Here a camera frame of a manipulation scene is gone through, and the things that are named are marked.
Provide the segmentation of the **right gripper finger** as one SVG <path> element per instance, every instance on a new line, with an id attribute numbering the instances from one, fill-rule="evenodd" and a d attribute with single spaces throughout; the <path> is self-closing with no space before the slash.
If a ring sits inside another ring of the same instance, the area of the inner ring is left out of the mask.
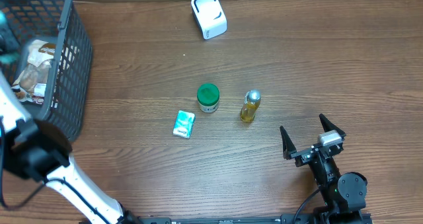
<path id="1" fill-rule="evenodd" d="M 283 156 L 284 159 L 290 160 L 292 155 L 297 152 L 295 145 L 293 144 L 290 136 L 288 135 L 286 129 L 283 126 L 280 126 L 280 133 L 282 137 L 282 145 L 283 145 Z"/>
<path id="2" fill-rule="evenodd" d="M 325 132 L 336 131 L 341 138 L 346 137 L 346 133 L 338 126 L 334 125 L 324 114 L 319 114 L 319 119 Z"/>

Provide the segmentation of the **yellow dish soap bottle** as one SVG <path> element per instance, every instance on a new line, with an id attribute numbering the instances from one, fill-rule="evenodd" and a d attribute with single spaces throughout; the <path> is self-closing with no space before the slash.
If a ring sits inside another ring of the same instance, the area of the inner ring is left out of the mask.
<path id="1" fill-rule="evenodd" d="M 261 103 L 261 93 L 257 89 L 253 89 L 246 93 L 243 107 L 240 111 L 240 118 L 244 122 L 252 122 L 255 118 L 256 111 Z"/>

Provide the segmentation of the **green lid seasoning jar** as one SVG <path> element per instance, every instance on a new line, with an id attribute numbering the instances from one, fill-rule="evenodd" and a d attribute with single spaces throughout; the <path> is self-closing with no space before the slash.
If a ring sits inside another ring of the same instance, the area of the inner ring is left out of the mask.
<path id="1" fill-rule="evenodd" d="M 220 92 L 215 84 L 205 83 L 198 88 L 197 101 L 202 112 L 215 112 L 219 107 L 219 99 Z"/>

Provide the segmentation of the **teal white tissue packet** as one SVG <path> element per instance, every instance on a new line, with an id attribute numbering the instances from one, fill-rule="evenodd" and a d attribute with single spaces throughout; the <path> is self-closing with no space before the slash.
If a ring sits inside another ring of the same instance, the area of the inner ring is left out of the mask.
<path id="1" fill-rule="evenodd" d="M 179 110 L 173 128 L 173 135 L 189 139 L 196 116 L 194 113 Z"/>

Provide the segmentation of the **teal tissue pack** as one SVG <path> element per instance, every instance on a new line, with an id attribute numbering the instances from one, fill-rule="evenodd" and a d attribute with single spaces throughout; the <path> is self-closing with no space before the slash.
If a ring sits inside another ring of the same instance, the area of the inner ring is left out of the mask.
<path id="1" fill-rule="evenodd" d="M 18 43 L 6 15 L 1 12 L 1 63 L 11 64 L 20 57 L 20 44 Z"/>

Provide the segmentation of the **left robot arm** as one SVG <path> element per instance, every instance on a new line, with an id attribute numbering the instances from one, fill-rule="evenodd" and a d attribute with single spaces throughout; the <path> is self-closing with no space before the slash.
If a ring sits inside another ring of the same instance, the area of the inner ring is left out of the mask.
<path id="1" fill-rule="evenodd" d="M 1 169 L 54 189 L 91 223 L 139 223 L 78 167 L 59 128 L 32 117 L 22 105 L 26 97 L 24 89 L 1 78 Z"/>

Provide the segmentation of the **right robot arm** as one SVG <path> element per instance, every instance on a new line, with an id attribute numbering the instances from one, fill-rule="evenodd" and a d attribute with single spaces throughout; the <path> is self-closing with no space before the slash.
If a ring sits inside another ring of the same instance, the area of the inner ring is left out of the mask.
<path id="1" fill-rule="evenodd" d="M 341 174 L 334 156 L 343 151 L 346 133 L 323 114 L 319 115 L 324 132 L 317 143 L 298 151 L 286 129 L 280 127 L 284 159 L 297 167 L 309 166 L 317 189 L 300 205 L 295 214 L 281 215 L 282 223 L 370 224 L 366 207 L 367 179 L 358 172 Z"/>

